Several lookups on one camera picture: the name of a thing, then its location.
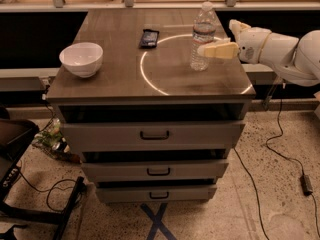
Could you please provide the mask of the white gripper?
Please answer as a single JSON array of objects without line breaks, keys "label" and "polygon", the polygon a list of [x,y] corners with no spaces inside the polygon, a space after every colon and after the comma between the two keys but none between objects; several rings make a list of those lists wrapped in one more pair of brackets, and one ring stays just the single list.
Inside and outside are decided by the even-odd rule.
[{"label": "white gripper", "polygon": [[229,29],[234,38],[238,39],[239,46],[235,42],[208,43],[200,45],[197,53],[206,58],[232,59],[238,56],[240,47],[240,60],[250,64],[257,64],[264,43],[271,31],[259,27],[251,28],[250,25],[235,19],[229,21]]}]

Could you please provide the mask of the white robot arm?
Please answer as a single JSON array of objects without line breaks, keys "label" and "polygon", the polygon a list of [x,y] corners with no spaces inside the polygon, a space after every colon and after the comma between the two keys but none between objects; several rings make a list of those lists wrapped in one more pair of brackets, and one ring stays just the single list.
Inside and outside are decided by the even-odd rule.
[{"label": "white robot arm", "polygon": [[235,41],[229,38],[201,45],[197,49],[206,58],[232,59],[271,68],[283,80],[304,87],[320,83],[320,30],[302,38],[251,27],[238,20],[229,21]]}]

